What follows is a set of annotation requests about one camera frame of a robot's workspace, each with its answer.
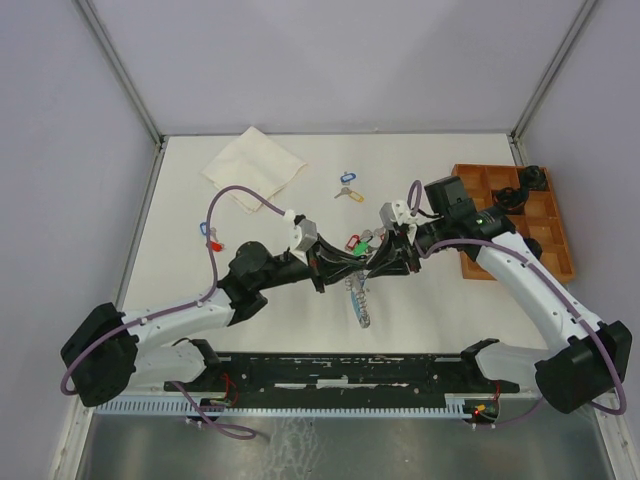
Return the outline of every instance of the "green key tag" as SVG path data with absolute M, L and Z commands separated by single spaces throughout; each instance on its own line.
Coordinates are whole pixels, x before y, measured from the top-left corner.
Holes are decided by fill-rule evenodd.
M 353 249 L 353 254 L 356 257 L 359 257 L 364 252 L 366 252 L 368 248 L 369 244 L 367 242 L 360 242 L 358 245 L 356 245 L 356 248 Z

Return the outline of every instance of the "white tabletop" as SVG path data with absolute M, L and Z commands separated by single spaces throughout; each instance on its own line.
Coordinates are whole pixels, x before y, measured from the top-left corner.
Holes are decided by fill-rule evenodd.
M 235 136 L 171 137 L 127 290 L 125 310 L 190 299 L 208 287 L 211 271 L 199 224 L 216 189 L 200 174 Z M 428 183 L 451 173 L 456 163 L 512 165 L 505 135 L 274 135 L 275 142 L 308 163 L 275 196 L 275 203 L 316 222 L 319 233 L 342 248 L 349 237 L 381 225 L 386 201 L 406 199 L 415 179 Z M 358 204 L 333 200 L 339 176 L 355 172 Z M 285 224 L 270 210 L 248 215 L 223 198 L 212 224 L 226 249 L 217 254 L 224 276 L 237 247 L 262 242 L 274 255 L 286 249 Z M 483 338 L 524 347 L 544 342 L 497 282 L 464 280 L 458 253 L 439 253 L 408 277 L 367 282 L 371 326 L 360 328 L 344 284 L 315 292 L 311 281 L 262 292 L 269 300 L 252 319 L 210 330 L 219 351 L 457 353 Z

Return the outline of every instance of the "orange compartment tray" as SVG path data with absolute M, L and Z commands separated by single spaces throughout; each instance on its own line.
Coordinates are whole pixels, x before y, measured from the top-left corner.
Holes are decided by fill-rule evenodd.
M 505 187 L 519 188 L 518 173 L 524 167 L 498 165 L 455 165 L 452 174 L 462 180 L 476 208 L 483 210 L 493 204 L 493 193 Z M 540 261 L 560 283 L 569 283 L 576 276 L 569 254 L 569 244 L 560 219 L 558 202 L 553 192 L 551 176 L 547 176 L 548 190 L 529 192 L 529 200 L 521 214 L 507 215 L 523 237 L 533 237 L 542 246 Z M 494 280 L 465 253 L 460 253 L 462 276 L 472 280 Z

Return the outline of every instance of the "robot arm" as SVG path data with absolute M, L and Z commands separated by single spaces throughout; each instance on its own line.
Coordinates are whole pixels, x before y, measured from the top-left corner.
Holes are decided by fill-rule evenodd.
M 83 403 L 99 405 L 128 386 L 198 378 L 217 360 L 213 350 L 206 342 L 176 341 L 251 318 L 267 303 L 262 290 L 310 279 L 316 291 L 324 292 L 325 286 L 360 270 L 368 271 L 368 278 L 408 275 L 420 270 L 425 250 L 449 246 L 463 250 L 509 290 L 548 346 L 535 350 L 485 340 L 470 347 L 467 350 L 473 352 L 486 378 L 537 387 L 552 406 L 565 413 L 611 389 L 612 378 L 603 357 L 578 320 L 597 331 L 618 375 L 624 377 L 631 346 L 629 331 L 621 322 L 604 324 L 575 300 L 540 264 L 504 211 L 491 207 L 477 212 L 457 177 L 427 185 L 425 192 L 438 218 L 418 225 L 406 202 L 385 204 L 381 218 L 387 233 L 370 259 L 334 248 L 318 235 L 313 222 L 290 215 L 290 248 L 274 257 L 259 242 L 243 244 L 229 264 L 229 273 L 205 302 L 197 301 L 153 321 L 146 321 L 153 316 L 150 310 L 120 314 L 112 304 L 97 307 L 61 352 L 68 367 L 83 356 L 71 374 Z M 515 259 L 506 251 L 520 257 Z M 570 302 L 577 318 L 559 295 Z M 136 324 L 122 329 L 130 321 Z M 114 328 L 122 331 L 86 355 L 96 339 Z

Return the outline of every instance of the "white wall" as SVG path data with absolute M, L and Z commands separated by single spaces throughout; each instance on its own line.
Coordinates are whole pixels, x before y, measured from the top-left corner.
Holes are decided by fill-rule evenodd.
M 94 0 L 166 134 L 510 131 L 583 0 Z
M 112 299 L 153 146 L 69 0 L 0 14 L 0 478 L 46 478 L 59 350 Z
M 634 334 L 625 386 L 640 447 L 640 2 L 601 4 L 526 147 L 553 173 L 576 263 L 572 291 Z

